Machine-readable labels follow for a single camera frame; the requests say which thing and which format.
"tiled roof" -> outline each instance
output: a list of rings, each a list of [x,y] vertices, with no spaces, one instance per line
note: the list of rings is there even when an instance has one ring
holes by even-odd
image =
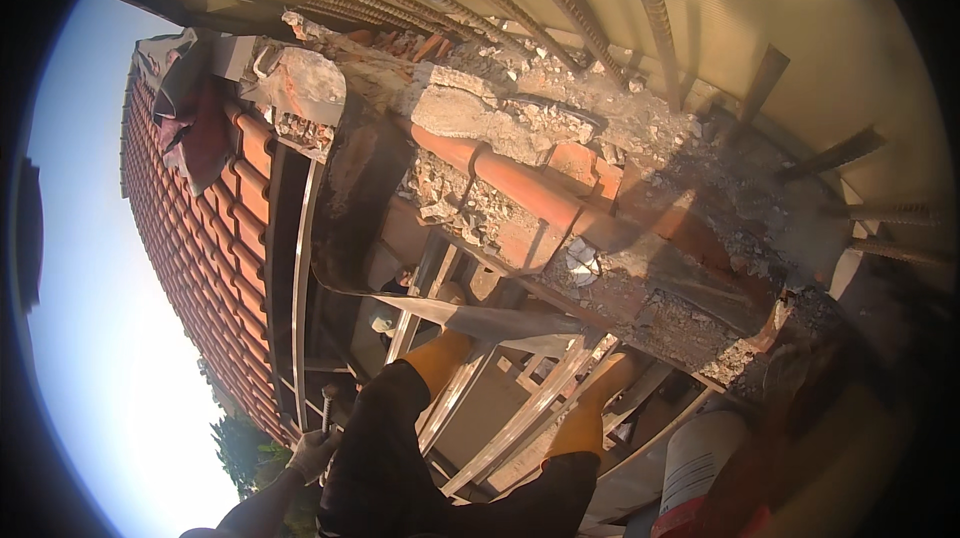
[[[237,156],[198,197],[163,166],[155,94],[127,77],[121,135],[121,193],[163,290],[194,344],[234,399],[284,445],[296,430],[282,421],[270,365],[264,306],[265,233],[271,158],[265,144],[238,140]]]

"black shorts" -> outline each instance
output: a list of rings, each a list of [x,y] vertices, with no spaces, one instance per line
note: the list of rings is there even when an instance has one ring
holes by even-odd
[[[317,516],[321,536],[572,538],[594,495],[600,457],[552,457],[533,481],[490,503],[453,505],[434,485],[416,442],[430,403],[405,360],[383,368],[357,397]]]

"sky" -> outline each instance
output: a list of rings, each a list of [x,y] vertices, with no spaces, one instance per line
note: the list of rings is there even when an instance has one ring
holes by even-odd
[[[121,536],[214,527],[238,496],[210,423],[223,415],[120,197],[120,114],[135,42],[176,27],[118,0],[78,0],[36,98],[43,268],[29,316],[42,398]]]

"white work glove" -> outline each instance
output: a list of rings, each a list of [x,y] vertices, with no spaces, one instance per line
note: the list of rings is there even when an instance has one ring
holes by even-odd
[[[342,434],[342,432],[331,428],[330,436],[324,439],[319,429],[306,432],[306,434],[300,436],[300,441],[297,442],[294,455],[287,462],[287,467],[302,473],[306,483],[309,484],[327,468],[326,465],[330,462],[330,457],[340,446]]]

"vegetation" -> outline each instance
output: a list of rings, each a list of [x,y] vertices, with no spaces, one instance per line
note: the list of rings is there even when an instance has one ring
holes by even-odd
[[[293,452],[274,442],[254,422],[238,413],[226,416],[213,428],[217,457],[223,470],[237,487],[241,498],[247,498],[269,486],[283,471]],[[313,484],[299,490],[283,519],[280,535],[284,538],[313,538],[317,533],[314,520],[320,504],[321,489]]]

